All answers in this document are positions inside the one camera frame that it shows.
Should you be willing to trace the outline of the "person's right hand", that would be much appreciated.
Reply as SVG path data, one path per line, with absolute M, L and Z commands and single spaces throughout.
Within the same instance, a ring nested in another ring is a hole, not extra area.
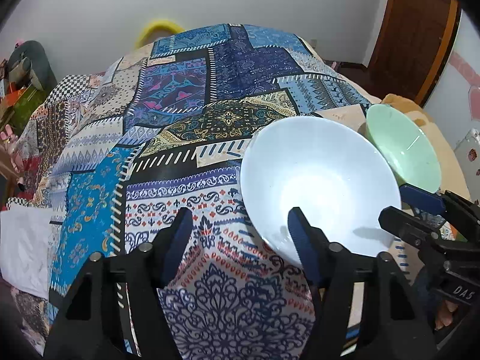
M 438 331 L 442 328 L 449 327 L 453 322 L 453 313 L 458 308 L 456 303 L 443 300 L 438 308 L 435 318 L 435 329 Z

